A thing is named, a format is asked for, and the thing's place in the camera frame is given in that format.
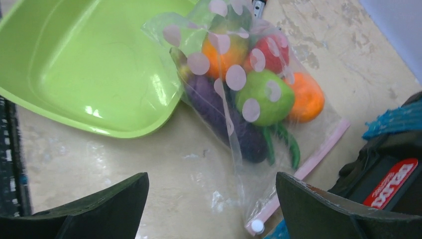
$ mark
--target green container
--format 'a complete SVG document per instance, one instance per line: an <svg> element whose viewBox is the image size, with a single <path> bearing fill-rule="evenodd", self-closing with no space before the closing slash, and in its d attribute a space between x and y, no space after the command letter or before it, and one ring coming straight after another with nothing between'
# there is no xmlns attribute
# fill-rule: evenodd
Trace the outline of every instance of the green container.
<svg viewBox="0 0 422 239"><path fill-rule="evenodd" d="M21 0L0 21L0 95L42 116L119 138L151 133L180 100L140 28L198 0Z"/></svg>

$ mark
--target plastic bag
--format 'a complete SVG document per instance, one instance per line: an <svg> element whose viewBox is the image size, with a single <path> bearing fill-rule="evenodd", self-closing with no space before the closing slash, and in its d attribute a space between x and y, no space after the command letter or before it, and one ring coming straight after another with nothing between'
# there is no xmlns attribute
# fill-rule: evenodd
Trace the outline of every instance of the plastic bag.
<svg viewBox="0 0 422 239"><path fill-rule="evenodd" d="M183 17L164 13L142 31L158 44L183 101L230 147L247 229L278 208L279 171L303 179L348 123L294 56L286 36L253 16L249 0L200 0Z"/></svg>

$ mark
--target beige surface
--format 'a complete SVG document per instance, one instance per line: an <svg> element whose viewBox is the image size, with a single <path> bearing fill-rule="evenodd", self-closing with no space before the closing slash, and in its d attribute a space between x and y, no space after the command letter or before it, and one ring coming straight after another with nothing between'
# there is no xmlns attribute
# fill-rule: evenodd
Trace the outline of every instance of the beige surface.
<svg viewBox="0 0 422 239"><path fill-rule="evenodd" d="M14 0L0 2L6 12ZM307 178L328 189L340 167L357 157L364 123L421 88L358 0L271 0L264 18L283 28L332 105L352 123ZM89 134L22 108L19 118L36 212L147 171L150 193L137 238L247 238L230 154L186 106L157 133L134 140Z"/></svg>

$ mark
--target polka dot bag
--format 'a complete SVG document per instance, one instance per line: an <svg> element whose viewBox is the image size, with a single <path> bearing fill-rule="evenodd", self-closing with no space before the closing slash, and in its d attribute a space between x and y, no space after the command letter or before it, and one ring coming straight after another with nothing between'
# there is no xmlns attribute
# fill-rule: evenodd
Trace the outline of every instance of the polka dot bag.
<svg viewBox="0 0 422 239"><path fill-rule="evenodd" d="M257 233L251 225L279 206L276 173L303 179L348 122L287 37L254 17L250 0L200 0L187 16L163 13L142 31L167 68L160 79L174 81L175 92L231 149L245 227Z"/></svg>

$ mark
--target red apple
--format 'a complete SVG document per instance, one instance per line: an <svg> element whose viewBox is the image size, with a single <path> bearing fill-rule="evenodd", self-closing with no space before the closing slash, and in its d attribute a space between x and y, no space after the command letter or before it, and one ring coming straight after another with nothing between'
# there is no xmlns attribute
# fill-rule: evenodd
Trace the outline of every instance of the red apple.
<svg viewBox="0 0 422 239"><path fill-rule="evenodd" d="M282 34L267 35L259 39L246 58L243 68L262 71L264 68L275 74L283 72L289 65L289 46L287 38Z"/></svg>

